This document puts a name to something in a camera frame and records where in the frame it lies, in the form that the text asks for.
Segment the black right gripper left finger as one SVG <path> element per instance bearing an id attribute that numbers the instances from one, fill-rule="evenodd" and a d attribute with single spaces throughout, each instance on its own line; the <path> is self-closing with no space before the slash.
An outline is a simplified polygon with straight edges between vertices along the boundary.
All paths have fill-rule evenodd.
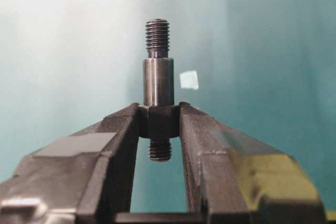
<path id="1" fill-rule="evenodd" d="M 106 223 L 129 211 L 138 107 L 24 156 L 1 183 L 1 223 Z"/>

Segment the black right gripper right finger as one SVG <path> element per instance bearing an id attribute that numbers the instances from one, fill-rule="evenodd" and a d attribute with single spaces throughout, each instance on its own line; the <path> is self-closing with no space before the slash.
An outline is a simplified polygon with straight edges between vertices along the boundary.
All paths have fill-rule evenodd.
<path id="1" fill-rule="evenodd" d="M 211 115 L 180 104 L 187 207 L 207 223 L 326 223 L 299 163 Z"/>

